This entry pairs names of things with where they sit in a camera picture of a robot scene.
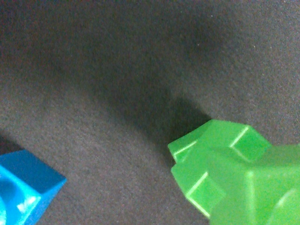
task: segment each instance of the blue toy piece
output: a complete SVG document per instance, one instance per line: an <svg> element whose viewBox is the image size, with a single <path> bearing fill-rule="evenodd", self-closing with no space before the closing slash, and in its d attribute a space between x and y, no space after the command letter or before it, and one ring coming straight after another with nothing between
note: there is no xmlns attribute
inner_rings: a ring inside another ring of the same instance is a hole
<svg viewBox="0 0 300 225"><path fill-rule="evenodd" d="M27 150L0 156L0 225L34 225L66 178Z"/></svg>

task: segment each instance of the gray carpet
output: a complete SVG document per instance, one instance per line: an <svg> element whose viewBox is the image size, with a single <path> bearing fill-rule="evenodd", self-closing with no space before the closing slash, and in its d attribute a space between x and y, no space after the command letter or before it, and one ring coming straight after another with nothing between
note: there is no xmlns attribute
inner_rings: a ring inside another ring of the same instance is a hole
<svg viewBox="0 0 300 225"><path fill-rule="evenodd" d="M207 225L169 142L211 118L299 142L299 3L24 2L0 5L0 135L68 179L39 225Z"/></svg>

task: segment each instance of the green toy piece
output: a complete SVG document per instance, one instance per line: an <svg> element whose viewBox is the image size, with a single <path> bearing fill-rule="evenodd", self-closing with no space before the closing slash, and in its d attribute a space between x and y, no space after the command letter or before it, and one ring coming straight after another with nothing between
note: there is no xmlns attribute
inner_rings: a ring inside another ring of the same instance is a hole
<svg viewBox="0 0 300 225"><path fill-rule="evenodd" d="M174 178L210 225L300 225L300 145L210 120L168 147Z"/></svg>

